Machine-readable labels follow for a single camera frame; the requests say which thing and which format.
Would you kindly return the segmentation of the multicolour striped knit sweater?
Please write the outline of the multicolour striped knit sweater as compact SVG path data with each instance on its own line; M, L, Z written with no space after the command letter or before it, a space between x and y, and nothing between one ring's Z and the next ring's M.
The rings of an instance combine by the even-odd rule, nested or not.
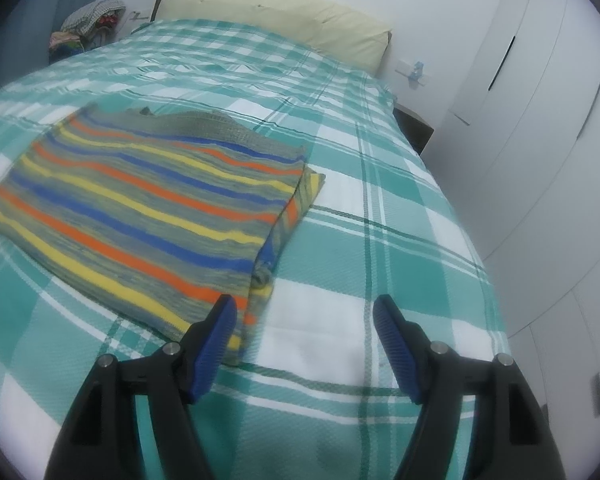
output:
M0 233L91 300L178 339L219 296L238 364L277 261L325 183L306 151L227 115L87 105L0 182Z

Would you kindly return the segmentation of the pile of clothes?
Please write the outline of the pile of clothes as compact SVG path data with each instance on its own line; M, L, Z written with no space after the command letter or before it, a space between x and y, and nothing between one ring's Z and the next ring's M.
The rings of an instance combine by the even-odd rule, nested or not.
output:
M48 62L54 64L109 44L124 12L121 0L94 0L74 11L50 35Z

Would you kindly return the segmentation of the teal white plaid bedspread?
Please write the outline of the teal white plaid bedspread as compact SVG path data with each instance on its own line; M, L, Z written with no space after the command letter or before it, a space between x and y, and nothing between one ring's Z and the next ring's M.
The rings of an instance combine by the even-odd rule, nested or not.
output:
M493 287L372 76L272 32L156 21L0 90L0 180L50 125L87 103L155 114L224 110L304 145L326 181L275 269L244 362L190 406L218 479L392 479L418 406L396 388L373 301L463 356L508 351ZM41 269L0 235L0 445L43 479L96 359L162 341Z

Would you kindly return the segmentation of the white wardrobe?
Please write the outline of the white wardrobe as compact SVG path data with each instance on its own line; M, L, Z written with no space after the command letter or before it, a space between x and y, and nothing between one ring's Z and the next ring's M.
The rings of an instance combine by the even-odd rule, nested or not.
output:
M424 159L486 264L571 478L600 462L600 12L451 0L474 56Z

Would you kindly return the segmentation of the dark bedside table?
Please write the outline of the dark bedside table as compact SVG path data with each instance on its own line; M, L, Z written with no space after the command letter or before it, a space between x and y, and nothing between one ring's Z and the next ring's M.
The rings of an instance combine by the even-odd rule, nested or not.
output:
M414 151L419 155L422 154L434 133L434 128L426 124L417 114L399 104L393 107L393 116Z

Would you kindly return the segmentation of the cream padded headboard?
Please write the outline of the cream padded headboard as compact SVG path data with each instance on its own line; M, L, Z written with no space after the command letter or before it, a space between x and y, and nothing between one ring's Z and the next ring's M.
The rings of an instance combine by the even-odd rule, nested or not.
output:
M376 18L326 0L160 0L156 18L259 27L373 76L392 37Z

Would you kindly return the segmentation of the wall socket with blue plug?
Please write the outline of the wall socket with blue plug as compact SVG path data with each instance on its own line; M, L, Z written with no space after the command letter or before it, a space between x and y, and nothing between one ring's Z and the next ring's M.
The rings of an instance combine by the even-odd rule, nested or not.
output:
M408 79L410 84L426 86L429 76L425 73L425 64L423 62L407 63L403 60L396 63L396 72Z

